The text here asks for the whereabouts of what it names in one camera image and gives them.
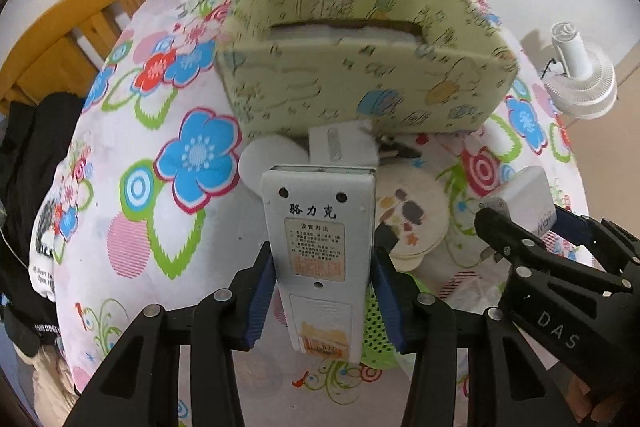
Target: fabric storage box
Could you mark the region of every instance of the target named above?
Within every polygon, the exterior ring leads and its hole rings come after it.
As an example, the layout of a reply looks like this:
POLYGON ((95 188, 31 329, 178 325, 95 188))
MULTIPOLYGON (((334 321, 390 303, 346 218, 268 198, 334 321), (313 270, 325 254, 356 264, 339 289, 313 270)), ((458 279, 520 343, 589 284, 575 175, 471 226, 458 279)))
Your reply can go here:
POLYGON ((221 33, 216 66, 249 137, 362 117, 473 131, 518 70, 468 0, 232 0, 221 33))

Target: bolt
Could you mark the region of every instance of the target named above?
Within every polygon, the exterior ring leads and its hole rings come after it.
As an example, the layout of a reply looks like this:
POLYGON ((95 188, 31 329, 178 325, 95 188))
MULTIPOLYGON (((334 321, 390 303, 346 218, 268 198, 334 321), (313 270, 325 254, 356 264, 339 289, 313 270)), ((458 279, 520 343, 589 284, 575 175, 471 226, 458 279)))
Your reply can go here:
POLYGON ((516 273, 523 279, 526 279, 527 277, 531 277, 531 270, 526 266, 518 266, 516 268, 516 273))
POLYGON ((501 321, 504 317, 502 310, 499 308, 489 308, 489 311, 487 311, 486 314, 489 315, 489 318, 494 321, 501 321))
POLYGON ((229 288, 222 288, 220 290, 216 290, 216 292, 213 294, 213 298, 219 302, 228 301, 233 296, 234 295, 229 288))
POLYGON ((160 304, 149 304, 149 306, 146 306, 145 309, 142 310, 142 313, 145 317, 158 317, 160 310, 160 304))
POLYGON ((418 295, 418 302, 420 302, 420 304, 431 306, 435 301, 435 295, 432 295, 430 293, 421 293, 420 295, 418 295))

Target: white letter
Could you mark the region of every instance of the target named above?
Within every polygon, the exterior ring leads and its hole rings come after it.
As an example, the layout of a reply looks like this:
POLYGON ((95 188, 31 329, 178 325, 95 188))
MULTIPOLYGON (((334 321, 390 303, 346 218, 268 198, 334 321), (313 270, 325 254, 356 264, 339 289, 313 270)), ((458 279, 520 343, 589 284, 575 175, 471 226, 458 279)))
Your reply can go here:
POLYGON ((571 335, 569 337, 569 342, 567 342, 565 346, 568 347, 569 349, 574 349, 575 343, 579 340, 580 340, 580 337, 578 335, 571 335))
POLYGON ((560 340, 560 336, 562 335, 562 328, 564 328, 564 324, 560 324, 555 330, 551 331, 552 335, 558 336, 558 340, 560 340))
POLYGON ((547 324, 549 324, 550 321, 551 315, 549 315, 547 312, 542 312, 542 315, 540 315, 540 318, 538 319, 538 325, 544 328, 547 324))

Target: beige floor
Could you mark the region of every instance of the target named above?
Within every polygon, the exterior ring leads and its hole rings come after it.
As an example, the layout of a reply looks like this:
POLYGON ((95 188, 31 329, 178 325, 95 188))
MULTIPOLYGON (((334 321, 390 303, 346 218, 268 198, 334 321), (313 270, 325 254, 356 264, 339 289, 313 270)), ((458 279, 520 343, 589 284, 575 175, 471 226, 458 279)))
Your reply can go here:
POLYGON ((640 42, 616 68, 618 101, 597 120, 569 122, 591 216, 640 237, 640 42))

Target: white portable fan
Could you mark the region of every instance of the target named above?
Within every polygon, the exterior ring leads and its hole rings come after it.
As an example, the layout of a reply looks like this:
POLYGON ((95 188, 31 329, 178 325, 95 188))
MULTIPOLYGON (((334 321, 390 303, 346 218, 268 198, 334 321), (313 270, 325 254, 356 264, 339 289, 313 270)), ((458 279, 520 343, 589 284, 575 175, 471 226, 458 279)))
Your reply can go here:
POLYGON ((564 71, 550 70, 543 81, 558 110, 583 120, 606 114, 618 96, 616 71, 610 58, 599 46, 582 42, 580 33, 569 22, 551 28, 551 42, 564 71))

